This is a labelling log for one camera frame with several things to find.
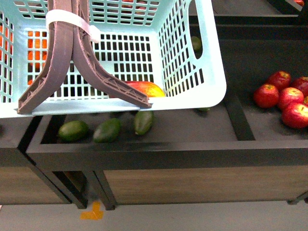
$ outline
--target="plastic basket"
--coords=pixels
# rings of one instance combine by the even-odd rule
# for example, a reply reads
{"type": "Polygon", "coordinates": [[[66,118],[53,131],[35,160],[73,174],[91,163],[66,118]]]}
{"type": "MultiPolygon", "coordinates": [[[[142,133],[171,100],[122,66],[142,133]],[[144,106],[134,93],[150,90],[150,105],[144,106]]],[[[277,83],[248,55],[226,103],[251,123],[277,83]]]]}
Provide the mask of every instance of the plastic basket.
{"type": "MultiPolygon", "coordinates": [[[[150,98],[149,110],[211,107],[225,95],[211,1],[196,0],[203,44],[199,59],[190,40],[190,3],[89,1],[90,23],[102,32],[101,42],[93,43],[100,64],[121,80],[151,81],[166,93],[163,98],[150,98]]],[[[17,102],[28,82],[43,69],[47,52],[43,44],[48,43],[47,11],[46,0],[0,2],[0,117],[25,116],[17,114],[17,102]]],[[[129,110],[140,108],[121,99],[109,99],[84,81],[71,63],[61,88],[32,116],[129,110]]]]}

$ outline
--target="apple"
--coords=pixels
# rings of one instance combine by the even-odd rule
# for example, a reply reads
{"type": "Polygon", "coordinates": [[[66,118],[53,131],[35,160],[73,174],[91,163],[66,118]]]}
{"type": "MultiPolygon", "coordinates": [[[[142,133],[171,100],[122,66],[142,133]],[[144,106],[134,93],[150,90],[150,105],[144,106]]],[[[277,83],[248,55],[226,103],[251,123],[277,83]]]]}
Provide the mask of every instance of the apple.
{"type": "Polygon", "coordinates": [[[304,95],[296,88],[285,88],[279,94],[277,106],[280,110],[284,110],[290,103],[303,103],[304,95]]]}
{"type": "Polygon", "coordinates": [[[294,0],[298,5],[300,5],[300,6],[304,6],[305,5],[305,3],[304,3],[304,1],[303,0],[294,0]]]}
{"type": "Polygon", "coordinates": [[[308,96],[308,77],[301,77],[295,79],[292,82],[291,87],[297,88],[302,91],[305,97],[308,96]]]}
{"type": "Polygon", "coordinates": [[[261,108],[274,107],[278,99],[278,89],[271,84],[263,84],[254,92],[254,101],[261,108]]]}
{"type": "MultiPolygon", "coordinates": [[[[122,2],[134,2],[134,0],[122,0],[122,2]]],[[[123,8],[133,8],[132,5],[123,5],[123,8]]]]}
{"type": "Polygon", "coordinates": [[[308,107],[302,103],[291,103],[282,112],[282,122],[290,128],[308,126],[308,107]]]}
{"type": "Polygon", "coordinates": [[[266,83],[274,85],[281,91],[290,86],[291,75],[285,71],[277,71],[267,79],[266,83]]]}

